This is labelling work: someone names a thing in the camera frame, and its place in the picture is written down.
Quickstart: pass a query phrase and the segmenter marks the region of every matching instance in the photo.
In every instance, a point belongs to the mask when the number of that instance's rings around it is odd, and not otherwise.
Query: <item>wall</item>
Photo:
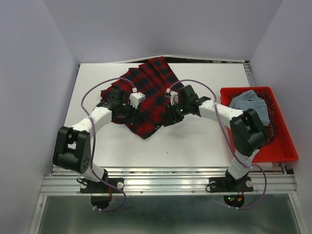
[[[311,12],[311,0],[284,0],[250,63],[255,84],[272,88],[295,144],[294,170],[307,221],[312,220]]]
[[[44,0],[78,62],[250,60],[282,0]]]
[[[0,3],[0,233],[28,233],[77,64],[44,3]]]

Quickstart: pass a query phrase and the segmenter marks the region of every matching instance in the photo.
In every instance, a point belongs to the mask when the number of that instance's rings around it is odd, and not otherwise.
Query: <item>plaid shirt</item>
[[[130,68],[121,77],[132,81],[137,90],[145,94],[145,101],[140,104],[138,123],[126,125],[133,133],[146,139],[162,126],[166,105],[170,103],[169,98],[165,97],[166,90],[178,79],[164,57],[150,59],[139,65],[139,68]],[[174,88],[181,87],[183,85],[179,83]],[[112,88],[121,89],[128,94],[132,92],[132,87],[128,82],[118,80],[107,90],[101,91],[101,97],[108,97]]]

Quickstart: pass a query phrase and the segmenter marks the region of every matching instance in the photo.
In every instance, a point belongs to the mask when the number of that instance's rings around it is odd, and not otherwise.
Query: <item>folded fabric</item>
[[[145,101],[140,104],[138,123],[126,125],[133,133],[146,139],[162,126],[166,105],[170,103],[169,98],[165,97],[166,89],[178,79],[164,57],[150,59],[148,62],[139,65],[139,68],[130,68],[121,77],[132,81],[137,90],[145,94]],[[179,83],[174,89],[181,87],[183,85]],[[112,83],[112,86],[107,90],[101,91],[101,97],[108,97],[112,88],[121,89],[128,94],[132,92],[132,87],[128,82],[118,80]]]
[[[230,107],[243,111],[250,108],[254,109],[257,111],[264,126],[268,126],[270,124],[267,104],[263,99],[257,96],[254,90],[248,90],[241,95],[234,97],[230,103]]]

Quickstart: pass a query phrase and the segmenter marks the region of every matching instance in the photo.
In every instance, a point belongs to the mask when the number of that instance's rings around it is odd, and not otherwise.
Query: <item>cloth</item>
[[[257,96],[254,90],[248,90],[241,95],[234,97],[230,103],[230,107],[242,111],[246,111],[250,108],[254,109],[257,111],[264,126],[270,124],[267,104],[263,99]]]
[[[166,90],[178,79],[164,57],[150,59],[148,62],[139,65],[139,68],[130,68],[121,77],[132,81],[137,90],[145,94],[145,101],[140,104],[138,123],[126,125],[133,133],[146,139],[162,126],[166,105],[170,103],[170,99],[165,97]],[[183,85],[178,83],[173,89],[176,90],[181,87]],[[112,86],[107,90],[102,90],[101,97],[108,97],[112,88],[121,89],[128,94],[132,92],[129,82],[118,80],[112,83]]]
[[[269,139],[265,143],[265,145],[270,145],[274,139],[275,139],[275,133],[276,133],[276,127],[275,127],[275,106],[271,100],[271,96],[268,90],[264,91],[255,91],[257,96],[261,99],[263,99],[267,105],[268,112],[269,112],[269,119],[270,119],[270,124],[269,126],[265,126],[265,130],[267,131],[269,135]],[[234,93],[229,96],[230,99],[234,99],[235,97],[241,95],[241,93]]]

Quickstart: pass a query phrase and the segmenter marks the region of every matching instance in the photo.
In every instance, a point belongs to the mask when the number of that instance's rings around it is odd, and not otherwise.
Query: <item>white tabletop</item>
[[[82,64],[69,105],[65,126],[85,117],[80,107],[82,96],[94,85],[123,75],[138,63]],[[249,86],[243,64],[171,63],[179,80],[196,79],[210,86],[220,98],[222,87]],[[192,83],[198,96],[212,97],[204,87]],[[95,89],[85,100],[92,110],[100,101]],[[178,124],[161,127],[146,140],[133,134],[125,125],[109,123],[97,133],[95,163],[114,167],[227,167],[233,156],[217,122],[188,115]]]

